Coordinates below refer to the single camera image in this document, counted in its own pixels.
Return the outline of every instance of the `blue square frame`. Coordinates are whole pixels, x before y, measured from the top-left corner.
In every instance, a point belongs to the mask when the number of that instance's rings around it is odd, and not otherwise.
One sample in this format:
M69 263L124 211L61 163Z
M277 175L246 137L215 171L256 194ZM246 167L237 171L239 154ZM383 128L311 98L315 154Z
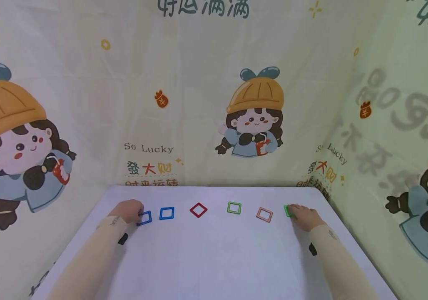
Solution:
M168 210L168 209L172 210L172 215L170 215L169 217L163 217L162 216L162 212L165 211L165 210ZM174 207L173 206L161 208L161 211L159 213L159 220L167 220L167 219L174 219Z
M145 215L145 214L149 215L149 220L137 224L138 226L141 226L141 225L144 225L144 224L147 224L147 223L151 223L153 221L153 218L151 217L151 211L150 210L148 210L147 212L143 212L142 214L139 214L139 216Z

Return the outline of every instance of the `fabric wall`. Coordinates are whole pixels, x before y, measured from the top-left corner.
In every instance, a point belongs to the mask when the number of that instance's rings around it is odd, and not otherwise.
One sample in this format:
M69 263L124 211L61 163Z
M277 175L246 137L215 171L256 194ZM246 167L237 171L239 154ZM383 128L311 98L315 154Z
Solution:
M109 184L317 186L425 299L412 201L387 199L428 168L423 5L0 0L0 299L35 293Z
M400 299L428 299L428 1L388 2L361 51L306 180Z

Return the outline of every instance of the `green square frame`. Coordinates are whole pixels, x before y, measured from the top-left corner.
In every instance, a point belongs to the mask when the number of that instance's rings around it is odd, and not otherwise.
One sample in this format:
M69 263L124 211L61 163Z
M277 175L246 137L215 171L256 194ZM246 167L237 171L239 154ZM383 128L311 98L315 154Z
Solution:
M284 211L286 212L287 217L289 218L295 218L296 215L290 215L289 212L287 211L287 205L284 205Z
M237 212L235 212L235 211L233 211L233 210L230 210L230 208L231 208L231 205L232 204L235 204L235 205L239 205L239 211L237 211ZM231 214L236 214L236 215L240 215L241 214L241 206L242 206L242 204L241 203L237 203L237 202L228 202L227 203L227 212L229 212L229 213L231 213Z

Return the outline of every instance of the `forearm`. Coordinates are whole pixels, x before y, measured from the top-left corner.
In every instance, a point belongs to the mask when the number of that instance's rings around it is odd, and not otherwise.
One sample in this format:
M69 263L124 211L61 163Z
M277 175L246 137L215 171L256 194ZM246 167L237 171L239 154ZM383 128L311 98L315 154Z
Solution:
M94 299L117 242L126 228L127 224L120 217L104 218L66 266L47 299Z
M365 274L330 227L315 227L309 238L334 300L378 300Z

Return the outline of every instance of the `red cup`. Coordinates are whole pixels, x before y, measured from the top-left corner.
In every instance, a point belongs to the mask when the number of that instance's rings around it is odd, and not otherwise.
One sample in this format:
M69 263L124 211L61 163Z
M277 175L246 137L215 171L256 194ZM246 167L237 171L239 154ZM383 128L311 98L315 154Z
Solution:
M261 156L263 156L263 155L266 155L266 154L267 154L267 152L265 152L265 153L261 153L261 148L262 148L262 146L263 146L264 144L267 144L267 143L270 143L270 142L271 142L271 140L269 140L269 139L267 138L267 136L266 136L266 135L264 135L263 133L261 133L261 135L263 135L263 136L264 136L264 141L262 141L262 142L257 142L257 143L256 143L256 150L257 150L257 156L258 156L258 157L261 157Z
M61 166L64 165L64 160L62 158L59 159L59 161L57 161L57 164L54 166L52 173L54 174L54 176L56 176L57 180L59 180L60 183L62 183L63 185L66 185L69 182L69 179L71 179L71 175L67 175L67 179L64 179L61 176Z

